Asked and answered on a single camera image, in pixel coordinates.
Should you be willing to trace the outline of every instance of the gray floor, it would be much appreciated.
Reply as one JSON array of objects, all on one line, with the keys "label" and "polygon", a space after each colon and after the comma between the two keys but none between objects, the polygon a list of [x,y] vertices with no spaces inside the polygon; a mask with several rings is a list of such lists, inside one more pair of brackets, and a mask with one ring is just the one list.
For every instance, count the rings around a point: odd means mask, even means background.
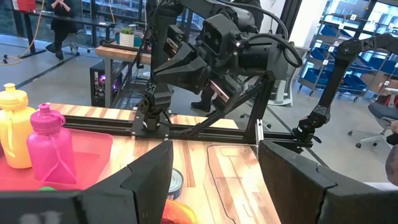
[{"label": "gray floor", "polygon": [[[11,47],[4,44],[26,47],[27,41],[0,35],[0,54],[17,55],[24,51],[22,47]],[[37,43],[37,46],[43,48],[47,44],[40,42]],[[89,68],[99,61],[100,59],[94,52],[90,54],[82,52],[81,56],[23,86],[22,90],[28,92],[29,104],[34,107],[42,102],[90,105]],[[58,63],[60,61],[53,54],[46,52],[27,58],[16,66],[1,66],[0,84],[23,82]],[[278,106],[269,108],[290,128],[294,128],[300,119],[311,112],[319,100],[321,92],[316,92],[313,97],[308,95],[309,92],[310,90],[306,88],[303,88],[301,92],[295,92],[294,105],[291,108]],[[190,107],[192,101],[198,100],[200,100],[199,96],[180,88],[174,88],[171,110],[178,114],[203,116],[206,113]],[[363,182],[385,182],[387,179],[384,162],[390,150],[389,146],[379,144],[377,147],[373,147],[371,144],[364,144],[361,149],[358,149],[355,147],[356,141],[365,136],[362,134],[347,136],[347,132],[352,129],[374,133],[381,131],[380,126],[367,109],[368,104],[368,100],[354,103],[350,97],[336,98],[331,109],[331,121],[316,132],[323,143],[315,143],[312,150],[337,172]],[[248,119],[240,118],[243,113],[250,113],[248,105],[240,106],[227,115],[227,118],[234,119],[239,127],[244,127]],[[272,131],[287,131],[268,110],[264,115],[264,120],[272,123]],[[303,152],[303,155],[313,159],[307,151]]]}]

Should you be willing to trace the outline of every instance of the bottle cap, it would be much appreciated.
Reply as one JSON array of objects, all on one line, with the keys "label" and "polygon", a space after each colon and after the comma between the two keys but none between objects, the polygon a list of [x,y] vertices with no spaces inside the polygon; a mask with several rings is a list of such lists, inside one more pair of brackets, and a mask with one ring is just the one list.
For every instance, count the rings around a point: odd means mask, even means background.
[{"label": "bottle cap", "polygon": [[15,84],[4,85],[6,91],[0,92],[0,108],[13,110],[20,106],[27,106],[28,99],[25,91],[17,90]]},{"label": "bottle cap", "polygon": [[30,116],[30,123],[36,132],[51,133],[65,124],[65,117],[58,111],[51,110],[50,105],[42,103],[39,110]]}]

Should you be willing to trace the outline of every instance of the potted plant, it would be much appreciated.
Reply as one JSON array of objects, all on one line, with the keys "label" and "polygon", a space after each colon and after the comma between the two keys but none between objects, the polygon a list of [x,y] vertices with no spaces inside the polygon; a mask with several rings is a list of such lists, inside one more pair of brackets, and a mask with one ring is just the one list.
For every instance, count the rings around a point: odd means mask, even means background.
[{"label": "potted plant", "polygon": [[121,46],[134,47],[134,31],[132,28],[121,29],[119,38]]}]

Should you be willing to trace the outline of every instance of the green object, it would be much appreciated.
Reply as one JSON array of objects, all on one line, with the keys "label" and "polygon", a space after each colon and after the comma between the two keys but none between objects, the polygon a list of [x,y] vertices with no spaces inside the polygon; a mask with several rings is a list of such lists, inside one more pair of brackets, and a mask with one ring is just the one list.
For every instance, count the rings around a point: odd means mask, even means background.
[{"label": "green object", "polygon": [[39,189],[39,191],[51,191],[51,190],[55,190],[55,189],[52,188],[52,187],[47,187],[47,186],[41,187],[41,188]]},{"label": "green object", "polygon": [[133,34],[134,31],[132,30],[132,28],[123,28],[120,33],[122,34]]}]

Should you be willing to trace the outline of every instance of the pink water bottle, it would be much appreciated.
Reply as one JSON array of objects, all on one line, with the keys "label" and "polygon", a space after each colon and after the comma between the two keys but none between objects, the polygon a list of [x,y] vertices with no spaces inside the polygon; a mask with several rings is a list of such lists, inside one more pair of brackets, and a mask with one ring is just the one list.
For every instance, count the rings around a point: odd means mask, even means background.
[{"label": "pink water bottle", "polygon": [[62,127],[65,117],[44,103],[32,114],[30,122],[34,132],[27,139],[27,148],[35,178],[40,181],[76,184],[72,135]]}]

